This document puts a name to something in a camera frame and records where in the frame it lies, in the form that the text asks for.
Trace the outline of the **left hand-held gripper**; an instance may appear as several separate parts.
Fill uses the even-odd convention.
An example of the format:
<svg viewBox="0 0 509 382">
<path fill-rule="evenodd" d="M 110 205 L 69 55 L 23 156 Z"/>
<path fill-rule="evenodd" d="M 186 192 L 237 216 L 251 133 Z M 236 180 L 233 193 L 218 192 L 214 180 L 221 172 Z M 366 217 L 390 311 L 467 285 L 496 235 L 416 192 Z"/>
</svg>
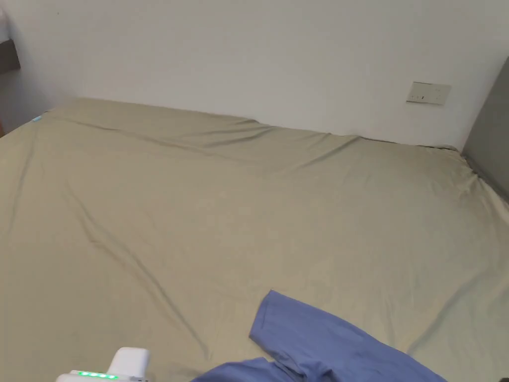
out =
<svg viewBox="0 0 509 382">
<path fill-rule="evenodd" d="M 57 377 L 57 382 L 149 382 L 146 375 L 150 351 L 122 347 L 116 351 L 106 372 L 72 370 Z"/>
</svg>

